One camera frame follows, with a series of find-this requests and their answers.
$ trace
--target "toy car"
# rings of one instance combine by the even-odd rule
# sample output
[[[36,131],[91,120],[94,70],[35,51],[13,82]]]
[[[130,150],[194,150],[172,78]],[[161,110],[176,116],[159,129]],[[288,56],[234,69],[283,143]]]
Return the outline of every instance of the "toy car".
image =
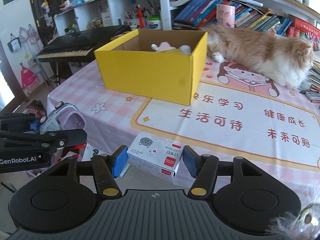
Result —
[[[70,103],[58,102],[48,116],[40,120],[40,133],[47,131],[84,129],[85,119],[78,108]]]

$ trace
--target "toy car wheel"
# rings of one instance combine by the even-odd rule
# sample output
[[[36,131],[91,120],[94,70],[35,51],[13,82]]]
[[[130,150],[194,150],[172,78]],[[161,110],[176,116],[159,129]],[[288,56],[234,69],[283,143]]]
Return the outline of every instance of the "toy car wheel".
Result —
[[[56,109],[58,110],[60,107],[62,107],[64,105],[64,102],[60,101],[56,104]]]
[[[46,116],[42,117],[42,118],[40,119],[40,124],[43,124],[46,120],[47,120],[47,117],[46,117]]]

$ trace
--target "door frame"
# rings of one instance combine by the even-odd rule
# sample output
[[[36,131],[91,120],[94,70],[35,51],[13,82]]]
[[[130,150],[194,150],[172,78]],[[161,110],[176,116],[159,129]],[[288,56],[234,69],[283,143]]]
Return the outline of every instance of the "door frame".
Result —
[[[11,100],[10,103],[8,103],[4,107],[4,109],[2,109],[1,113],[12,113],[24,101],[27,102],[29,100],[26,94],[23,92],[14,72],[12,71],[10,63],[2,47],[1,40],[0,40],[0,58],[2,61],[0,64],[0,71],[4,77],[4,80],[7,82],[9,88],[11,89],[14,95],[14,98]]]

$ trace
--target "pink pen holder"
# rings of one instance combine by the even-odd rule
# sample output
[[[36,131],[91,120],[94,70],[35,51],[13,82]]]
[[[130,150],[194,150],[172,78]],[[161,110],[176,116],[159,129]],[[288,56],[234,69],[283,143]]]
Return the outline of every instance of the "pink pen holder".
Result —
[[[217,4],[217,21],[219,25],[225,27],[234,28],[235,27],[235,12],[236,8],[234,6]]]

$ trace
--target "cartoon girl's face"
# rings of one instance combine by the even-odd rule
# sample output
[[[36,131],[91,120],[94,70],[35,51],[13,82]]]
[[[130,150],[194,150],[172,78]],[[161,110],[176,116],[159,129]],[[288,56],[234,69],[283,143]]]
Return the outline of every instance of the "cartoon girl's face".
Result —
[[[231,72],[233,75],[236,75],[240,78],[248,79],[250,81],[265,82],[267,80],[264,76],[257,73],[252,73],[247,70],[241,70],[238,68],[229,68],[229,67],[224,67],[224,69],[227,72]]]

